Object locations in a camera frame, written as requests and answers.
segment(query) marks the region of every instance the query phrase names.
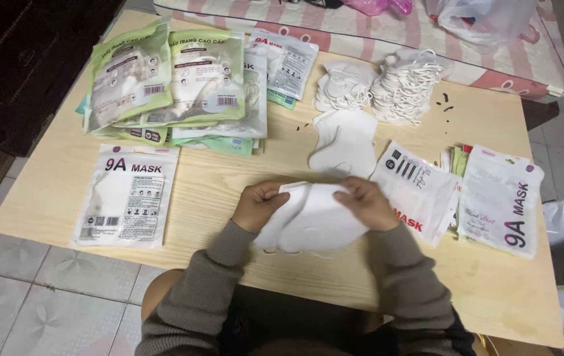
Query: mask package label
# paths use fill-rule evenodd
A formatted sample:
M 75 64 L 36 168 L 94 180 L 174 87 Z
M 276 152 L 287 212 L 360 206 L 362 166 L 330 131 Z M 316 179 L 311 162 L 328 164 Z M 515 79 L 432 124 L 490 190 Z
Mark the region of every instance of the mask package label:
M 291 36 L 273 34 L 261 28 L 253 29 L 249 46 L 267 48 L 267 88 L 302 100 L 304 86 L 319 53 L 319 46 Z
M 527 158 L 475 145 L 464 173 L 458 233 L 526 258 L 537 253 L 543 170 Z
M 437 246 L 453 218 L 462 178 L 392 141 L 370 178 L 414 236 Z
M 178 148 L 102 144 L 71 245 L 160 247 L 178 157 Z
M 169 32 L 165 17 L 93 48 L 85 133 L 172 104 Z
M 243 139 L 267 137 L 267 53 L 265 48 L 245 49 L 245 117 L 222 120 L 214 126 L 172 127 L 171 138 L 219 135 Z
M 142 115 L 143 126 L 245 117 L 244 33 L 182 30 L 171 33 L 169 43 L 174 103 Z

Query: light wood tabletop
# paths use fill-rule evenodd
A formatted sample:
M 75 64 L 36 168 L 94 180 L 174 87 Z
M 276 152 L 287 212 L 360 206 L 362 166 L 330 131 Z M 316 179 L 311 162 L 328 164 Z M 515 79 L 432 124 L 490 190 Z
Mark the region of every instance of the light wood tabletop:
M 125 11 L 108 38 L 143 27 L 156 18 Z M 204 26 L 172 20 L 173 30 L 200 27 Z M 269 103 L 269 138 L 264 154 L 238 157 L 212 150 L 181 150 L 163 247 L 81 250 L 165 269 L 185 268 L 192 253 L 205 248 L 223 228 L 245 186 L 265 179 L 334 182 L 307 165 L 317 142 L 312 118 L 319 114 L 311 99 L 317 92 L 317 80 L 325 73 L 323 62 L 334 58 L 344 57 L 319 53 L 304 99 L 295 110 Z M 88 78 L 88 71 L 84 71 L 5 198 L 0 207 L 0 233 L 68 247 L 100 144 L 136 144 L 82 134 L 82 116 L 74 110 L 86 93 Z M 392 139 L 430 162 L 439 162 L 440 151 L 456 144 L 481 144 L 504 153 L 532 157 L 518 96 L 441 82 L 434 89 L 431 103 L 432 108 L 422 117 L 419 127 L 379 123 L 375 135 L 377 158 Z M 421 244 L 423 252 L 436 259 L 435 271 L 451 289 L 453 304 L 468 330 L 563 346 L 540 206 L 539 202 L 539 244 L 533 260 L 478 243 L 460 243 L 448 234 L 436 248 Z M 241 283 L 375 311 L 378 297 L 367 262 L 371 260 L 368 255 L 372 244 L 373 241 L 360 238 L 325 256 L 305 252 L 267 255 L 252 248 L 251 262 Z

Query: person's left hand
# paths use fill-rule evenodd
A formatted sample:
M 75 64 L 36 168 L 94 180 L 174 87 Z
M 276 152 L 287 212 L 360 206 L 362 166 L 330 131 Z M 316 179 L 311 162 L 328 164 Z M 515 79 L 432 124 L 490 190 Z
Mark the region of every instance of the person's left hand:
M 240 194 L 231 220 L 245 231 L 259 233 L 269 222 L 271 215 L 291 196 L 289 193 L 279 194 L 279 188 L 283 184 L 264 181 L 246 187 Z

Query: mattress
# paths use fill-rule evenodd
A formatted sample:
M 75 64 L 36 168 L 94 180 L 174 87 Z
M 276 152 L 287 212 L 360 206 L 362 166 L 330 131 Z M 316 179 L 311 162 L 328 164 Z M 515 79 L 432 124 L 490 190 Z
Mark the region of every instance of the mattress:
M 494 54 L 480 54 L 428 17 L 424 0 L 408 16 L 365 16 L 347 6 L 324 9 L 301 1 L 153 0 L 160 15 L 248 34 L 264 28 L 319 45 L 319 50 L 370 61 L 403 47 L 432 49 L 455 61 L 449 82 L 515 93 L 548 103 L 564 97 L 564 52 L 551 0 L 538 0 L 530 26 Z

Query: sweater sleeve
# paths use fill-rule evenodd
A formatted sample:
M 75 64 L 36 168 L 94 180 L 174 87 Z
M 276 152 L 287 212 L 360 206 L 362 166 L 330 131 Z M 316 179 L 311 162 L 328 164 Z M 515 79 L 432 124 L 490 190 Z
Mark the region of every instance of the sweater sleeve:
M 239 263 L 256 234 L 231 220 L 190 265 L 141 325 L 135 356 L 217 355 L 217 335 L 234 288 L 244 271 Z
M 473 336 L 453 310 L 451 292 L 432 270 L 404 223 L 374 234 L 381 239 L 386 273 L 381 280 L 381 310 L 394 317 L 402 355 L 473 355 Z

